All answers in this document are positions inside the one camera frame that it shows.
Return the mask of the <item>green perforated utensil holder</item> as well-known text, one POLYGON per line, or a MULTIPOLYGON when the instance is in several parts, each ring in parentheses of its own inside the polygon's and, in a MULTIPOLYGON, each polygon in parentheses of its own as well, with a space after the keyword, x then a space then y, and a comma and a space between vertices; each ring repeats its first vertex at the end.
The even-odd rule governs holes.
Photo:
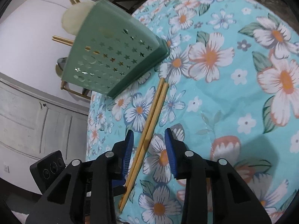
POLYGON ((115 98, 169 53, 164 39, 113 3, 99 0, 75 37, 62 80, 115 98))

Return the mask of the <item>metal spoon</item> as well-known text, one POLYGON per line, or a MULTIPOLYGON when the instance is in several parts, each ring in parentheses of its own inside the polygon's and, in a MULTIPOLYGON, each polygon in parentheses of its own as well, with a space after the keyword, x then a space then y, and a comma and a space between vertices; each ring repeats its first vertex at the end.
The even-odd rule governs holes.
POLYGON ((56 74, 60 78, 61 78, 61 76, 63 74, 64 66, 66 65, 66 60, 67 60, 67 57, 59 58, 57 60, 56 65, 55 65, 56 74))

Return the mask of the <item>wooden chair black seat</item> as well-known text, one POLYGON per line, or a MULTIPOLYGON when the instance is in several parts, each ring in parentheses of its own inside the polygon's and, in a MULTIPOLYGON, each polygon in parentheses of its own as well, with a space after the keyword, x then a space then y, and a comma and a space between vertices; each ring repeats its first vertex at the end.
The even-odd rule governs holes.
POLYGON ((86 88, 83 88, 82 92, 80 93, 78 91, 74 91, 74 90, 70 89, 70 87, 68 86, 68 83, 66 81, 62 80, 61 81, 61 85, 60 85, 60 89, 61 90, 65 90, 65 91, 67 91, 67 92, 69 92, 71 94, 74 94, 76 96, 82 97, 84 99, 91 100, 91 97, 88 96, 88 94, 89 94, 90 91, 88 89, 86 89, 86 88))

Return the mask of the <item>floral turquoise tablecloth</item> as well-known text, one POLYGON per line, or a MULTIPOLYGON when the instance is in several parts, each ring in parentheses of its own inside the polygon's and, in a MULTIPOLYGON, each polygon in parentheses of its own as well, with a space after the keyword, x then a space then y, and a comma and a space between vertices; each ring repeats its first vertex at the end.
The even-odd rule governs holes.
POLYGON ((298 191, 298 34, 255 0, 147 0, 133 14, 169 56, 115 99, 93 92, 87 160, 134 131, 161 78, 168 92, 119 223, 180 223, 186 182, 170 171, 164 131, 202 158, 226 159, 272 223, 298 191))

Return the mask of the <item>white panel door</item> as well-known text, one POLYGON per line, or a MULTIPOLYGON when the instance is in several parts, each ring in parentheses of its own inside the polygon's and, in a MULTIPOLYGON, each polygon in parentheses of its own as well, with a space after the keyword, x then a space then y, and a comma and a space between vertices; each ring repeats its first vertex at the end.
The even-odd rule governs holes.
POLYGON ((1 74, 1 178, 38 194, 31 164, 57 150, 84 161, 88 110, 1 74))

